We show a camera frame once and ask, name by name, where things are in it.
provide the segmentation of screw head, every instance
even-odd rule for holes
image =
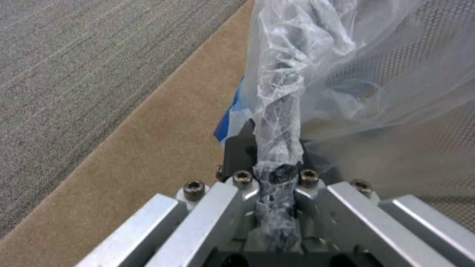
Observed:
[[[188,182],[183,186],[183,194],[189,201],[198,201],[205,194],[205,184],[200,180]]]
[[[368,198],[371,196],[371,193],[373,193],[373,188],[370,183],[365,180],[354,179],[350,182],[350,185]]]
[[[315,170],[303,169],[300,171],[300,184],[306,188],[312,188],[318,184],[320,176]]]
[[[216,165],[216,180],[221,181],[223,179],[224,166]]]
[[[252,174],[246,170],[239,170],[233,174],[233,184],[239,189],[246,189],[252,183]]]

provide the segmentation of floor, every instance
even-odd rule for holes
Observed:
[[[0,237],[244,0],[0,3]]]

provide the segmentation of transparent plastic bag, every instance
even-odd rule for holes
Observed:
[[[291,216],[275,217],[291,191],[269,177],[301,162],[301,136],[327,159],[318,171],[337,167],[382,197],[474,199],[474,21],[470,0],[256,0],[229,127],[256,123],[269,248],[299,240]]]

